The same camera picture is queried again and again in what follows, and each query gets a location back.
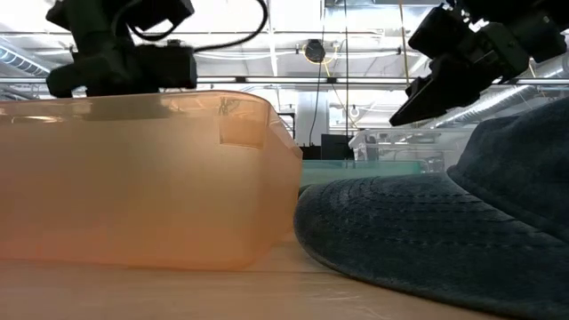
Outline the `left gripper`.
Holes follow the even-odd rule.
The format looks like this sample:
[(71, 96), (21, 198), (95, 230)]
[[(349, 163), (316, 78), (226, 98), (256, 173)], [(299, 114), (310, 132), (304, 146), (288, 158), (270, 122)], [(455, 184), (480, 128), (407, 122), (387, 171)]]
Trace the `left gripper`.
[(70, 98), (84, 87), (89, 96), (155, 93), (161, 88), (197, 86), (194, 49), (169, 36), (141, 32), (163, 21), (177, 28), (195, 13), (190, 0), (62, 0), (46, 13), (51, 23), (68, 30), (75, 41), (73, 62), (46, 78), (56, 98)]

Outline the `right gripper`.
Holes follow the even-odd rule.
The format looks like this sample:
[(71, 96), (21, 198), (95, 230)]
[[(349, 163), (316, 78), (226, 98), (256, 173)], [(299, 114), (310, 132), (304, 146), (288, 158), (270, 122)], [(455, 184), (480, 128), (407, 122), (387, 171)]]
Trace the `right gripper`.
[(406, 89), (407, 101), (391, 116), (392, 126), (442, 116), (464, 106), (500, 78), (508, 81), (523, 73), (529, 54), (512, 32), (498, 23), (467, 31), (435, 58), (431, 76), (415, 79)]

